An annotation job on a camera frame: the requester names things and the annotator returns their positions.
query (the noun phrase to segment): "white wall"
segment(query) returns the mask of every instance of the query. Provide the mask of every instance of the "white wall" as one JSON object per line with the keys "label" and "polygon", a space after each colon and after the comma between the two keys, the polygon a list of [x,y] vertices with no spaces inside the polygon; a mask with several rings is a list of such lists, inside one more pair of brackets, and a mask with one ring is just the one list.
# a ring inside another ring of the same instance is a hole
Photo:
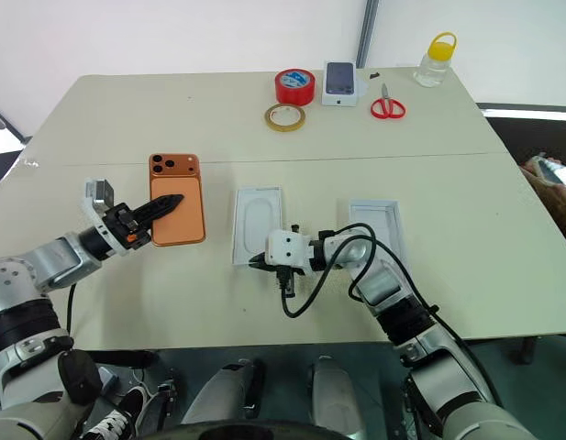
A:
{"label": "white wall", "polygon": [[0,0],[0,113],[36,132],[89,73],[277,71],[354,57],[365,0]]}
{"label": "white wall", "polygon": [[381,2],[368,65],[416,65],[452,31],[452,66],[476,102],[566,105],[566,0]]}
{"label": "white wall", "polygon": [[[28,136],[81,75],[276,71],[353,59],[365,0],[0,0],[0,112]],[[460,38],[478,102],[566,105],[566,0],[381,0],[370,66]]]}

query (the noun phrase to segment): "black wire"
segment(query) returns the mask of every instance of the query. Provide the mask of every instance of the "black wire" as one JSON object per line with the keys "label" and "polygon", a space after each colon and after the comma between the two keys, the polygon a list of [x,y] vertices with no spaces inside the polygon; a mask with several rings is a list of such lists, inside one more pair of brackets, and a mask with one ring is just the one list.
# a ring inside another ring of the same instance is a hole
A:
{"label": "black wire", "polygon": [[169,398],[165,398],[161,405],[161,415],[158,418],[158,423],[156,423],[156,432],[159,433],[164,429],[164,423],[166,422],[166,412],[169,405]]}
{"label": "black wire", "polygon": [[[458,335],[453,328],[451,328],[448,323],[446,323],[440,316],[438,316],[437,313],[437,308],[436,307],[431,307],[427,301],[425,300],[425,298],[421,295],[421,293],[419,292],[419,289],[417,288],[417,286],[415,285],[415,283],[413,282],[413,279],[411,278],[411,275],[409,275],[409,271],[405,268],[405,266],[403,265],[403,263],[401,262],[401,259],[399,259],[394,253],[393,251],[388,248],[383,242],[379,241],[378,239],[376,239],[376,236],[374,235],[374,231],[372,231],[372,228],[369,225],[366,224],[354,224],[354,225],[348,225],[342,229],[340,229],[339,231],[336,232],[336,234],[339,234],[340,232],[346,231],[348,229],[352,229],[353,227],[357,227],[357,226],[361,226],[361,227],[365,227],[367,228],[369,231],[371,231],[371,235],[372,236],[365,236],[365,235],[358,235],[358,236],[350,236],[348,238],[346,238],[345,241],[343,241],[338,248],[336,249],[336,251],[334,252],[334,254],[331,256],[331,259],[329,260],[329,262],[327,263],[326,268],[323,271],[323,274],[321,275],[321,277],[319,278],[319,281],[317,282],[316,287],[313,289],[313,291],[311,292],[311,294],[309,295],[309,297],[307,298],[307,301],[305,301],[305,303],[299,308],[299,310],[297,310],[296,312],[291,312],[287,306],[286,303],[286,294],[285,291],[282,290],[282,294],[281,294],[281,298],[282,298],[282,303],[283,303],[283,311],[284,314],[286,314],[288,317],[290,318],[296,318],[298,316],[300,316],[301,314],[303,314],[308,308],[309,306],[313,303],[313,301],[316,299],[317,295],[319,294],[319,291],[321,290],[321,288],[323,287],[323,284],[326,282],[327,279],[327,275],[329,274],[329,272],[333,269],[333,267],[336,264],[336,259],[338,259],[338,255],[339,253],[342,251],[342,249],[348,245],[349,242],[357,240],[357,239],[364,239],[364,240],[368,240],[372,243],[376,243],[377,246],[380,246],[387,254],[389,254],[389,256],[393,259],[393,261],[396,263],[396,265],[399,267],[399,269],[403,272],[405,279],[407,280],[409,286],[411,287],[411,290],[413,291],[413,293],[415,294],[415,296],[417,297],[417,299],[419,300],[419,302],[421,303],[421,305],[427,310],[427,312],[442,326],[446,329],[446,331],[454,338],[454,340],[456,341],[456,343],[461,347],[462,350],[464,350],[466,352],[466,354],[468,355],[468,357],[471,359],[471,361],[474,363],[474,365],[476,366],[476,368],[480,371],[480,373],[483,375],[484,377],[484,381],[486,382],[486,385],[488,386],[491,394],[493,395],[493,399],[494,402],[500,406],[503,407],[503,402],[501,401],[501,396],[499,395],[498,391],[496,390],[496,387],[493,384],[493,381],[491,379],[491,377],[489,376],[488,372],[486,371],[486,368],[484,367],[483,363],[480,361],[480,359],[478,359],[476,357],[476,355],[472,352],[471,348],[468,346],[468,344],[460,337],[460,335]],[[372,258],[369,257],[368,261],[366,262],[366,265],[364,266],[364,269],[360,272],[360,274],[358,275],[358,277],[352,282],[352,284],[350,285],[350,287],[353,289],[353,287],[356,286],[356,284],[358,283],[358,281],[360,281],[360,279],[366,274],[366,271],[370,268],[372,262],[373,262],[373,252],[371,251],[371,255]]]}
{"label": "black wire", "polygon": [[313,301],[316,299],[317,295],[319,294],[319,291],[323,287],[323,284],[326,282],[327,275],[329,274],[329,272],[335,266],[336,259],[338,259],[339,253],[343,250],[343,248],[345,248],[348,245],[348,243],[350,243],[354,240],[358,240],[360,238],[371,239],[369,236],[365,236],[365,235],[349,236],[348,238],[346,238],[346,240],[344,240],[340,243],[340,245],[338,246],[336,251],[333,253],[331,258],[329,259],[329,262],[327,263],[326,268],[324,269],[323,273],[321,274],[321,277],[319,277],[319,281],[317,282],[316,287],[313,289],[313,291],[311,292],[311,294],[307,298],[307,301],[305,301],[305,303],[296,312],[291,312],[289,310],[289,307],[286,303],[286,292],[284,291],[284,289],[281,289],[281,301],[283,302],[284,314],[286,314],[289,318],[297,318],[297,317],[301,316],[309,308],[309,306],[313,303]]}
{"label": "black wire", "polygon": [[120,413],[121,415],[126,417],[126,419],[128,419],[128,425],[129,425],[129,437],[128,437],[128,439],[135,437],[136,436],[136,425],[134,424],[134,421],[132,420],[132,416],[129,414],[129,412],[122,410],[119,406],[117,406],[115,403],[113,403],[110,399],[107,399],[106,396],[99,396],[99,399],[106,402],[108,405],[113,407],[114,410],[116,410],[118,413]]}
{"label": "black wire", "polygon": [[[374,234],[374,229],[372,229],[369,225],[366,225],[365,223],[355,223],[353,225],[347,225],[346,227],[342,227],[339,231],[336,231],[336,235],[339,233],[342,233],[344,231],[347,231],[349,229],[352,229],[354,227],[363,227],[365,229],[368,230],[368,232],[371,235],[371,238],[373,240],[376,241],[376,234]],[[371,268],[372,263],[374,262],[374,256],[376,255],[376,246],[372,246],[371,248],[371,253],[368,256],[368,260],[366,261],[366,264],[364,265],[364,268],[362,269],[362,271],[358,274],[358,276],[354,279],[354,281],[352,282],[352,284],[348,287],[348,296],[354,300],[357,301],[359,303],[363,303],[362,298],[360,298],[359,296],[356,296],[354,294],[354,289],[356,288],[356,286],[358,285],[358,283],[360,282],[360,280],[362,279],[362,277],[364,275],[366,275],[366,272],[368,272],[368,269]]]}
{"label": "black wire", "polygon": [[72,323],[72,300],[74,299],[74,290],[77,287],[77,283],[75,282],[71,289],[69,290],[69,299],[66,303],[66,333],[71,335],[71,323]]}
{"label": "black wire", "polygon": [[[365,237],[365,240],[372,240],[369,237]],[[501,396],[499,395],[498,391],[496,390],[496,388],[494,387],[493,381],[491,380],[491,377],[489,376],[488,372],[486,371],[486,368],[484,367],[483,363],[480,361],[480,359],[478,359],[476,357],[476,355],[474,354],[474,352],[472,352],[471,348],[468,346],[468,344],[466,343],[466,341],[464,341],[460,335],[458,335],[453,328],[451,328],[448,323],[446,323],[440,316],[438,316],[437,313],[437,309],[435,307],[431,307],[427,301],[425,300],[425,298],[421,295],[421,293],[419,293],[419,290],[417,289],[417,286],[415,285],[415,283],[413,282],[413,280],[411,279],[411,275],[409,275],[409,272],[407,271],[407,269],[405,269],[405,266],[403,265],[403,263],[401,262],[401,260],[393,253],[393,251],[388,248],[383,242],[379,241],[379,240],[375,240],[376,244],[378,246],[380,246],[387,254],[389,254],[391,256],[391,258],[394,260],[394,262],[396,263],[396,265],[399,267],[399,269],[403,272],[403,274],[405,275],[405,278],[407,280],[407,282],[409,283],[409,286],[411,287],[411,290],[413,291],[413,293],[416,295],[417,299],[419,300],[419,302],[421,303],[421,305],[423,305],[423,307],[429,312],[429,314],[438,322],[441,324],[442,327],[444,327],[446,329],[446,331],[448,331],[448,333],[451,334],[451,336],[454,338],[454,340],[456,341],[456,343],[466,352],[466,354],[468,355],[468,357],[472,360],[472,362],[474,363],[474,365],[476,366],[476,368],[481,372],[481,374],[484,377],[484,381],[486,382],[486,385],[488,386],[489,390],[491,391],[491,394],[493,394],[493,399],[494,402],[500,406],[503,407],[503,402],[501,401]]]}

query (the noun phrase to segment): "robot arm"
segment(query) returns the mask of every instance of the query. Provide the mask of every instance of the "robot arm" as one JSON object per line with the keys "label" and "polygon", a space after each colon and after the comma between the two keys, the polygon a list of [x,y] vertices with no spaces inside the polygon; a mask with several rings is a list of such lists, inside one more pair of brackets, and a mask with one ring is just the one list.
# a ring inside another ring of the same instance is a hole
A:
{"label": "robot arm", "polygon": [[89,181],[83,210],[93,226],[26,254],[0,258],[0,438],[70,438],[101,389],[94,362],[61,328],[48,292],[150,241],[153,220],[183,199],[165,195],[132,211],[113,205],[107,181]]}
{"label": "robot arm", "polygon": [[[323,231],[317,240],[277,230],[269,235],[265,253],[250,265],[275,270],[282,289],[292,282],[293,272],[310,274],[325,269],[330,261],[346,269],[353,280],[360,276],[361,300],[394,344],[403,365],[410,368],[407,392],[433,434],[457,440],[533,439],[513,416],[494,404],[484,375],[416,294],[400,262],[395,265],[375,258],[361,275],[372,246],[376,246],[375,238],[359,229],[337,235]],[[281,276],[289,273],[290,280]]]}

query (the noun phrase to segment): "sneaker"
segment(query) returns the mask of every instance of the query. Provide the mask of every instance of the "sneaker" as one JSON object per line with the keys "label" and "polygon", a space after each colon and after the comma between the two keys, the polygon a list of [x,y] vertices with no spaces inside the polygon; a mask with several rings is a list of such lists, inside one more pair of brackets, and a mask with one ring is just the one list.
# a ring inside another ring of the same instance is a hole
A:
{"label": "sneaker", "polygon": [[[128,391],[117,406],[131,415],[131,420],[135,424],[147,401],[146,390],[143,387],[134,387]],[[126,417],[114,410],[81,438],[83,440],[126,440],[131,435]]]}

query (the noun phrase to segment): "metal pole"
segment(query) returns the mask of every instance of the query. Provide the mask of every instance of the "metal pole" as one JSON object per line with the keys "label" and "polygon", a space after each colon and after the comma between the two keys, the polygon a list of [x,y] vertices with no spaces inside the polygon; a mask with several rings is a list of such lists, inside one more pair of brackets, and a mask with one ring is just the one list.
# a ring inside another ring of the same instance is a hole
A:
{"label": "metal pole", "polygon": [[358,45],[358,56],[356,57],[356,67],[361,69],[366,65],[368,48],[371,45],[372,31],[374,30],[374,20],[379,0],[367,0],[364,20],[362,21],[362,31],[360,33],[360,44]]}

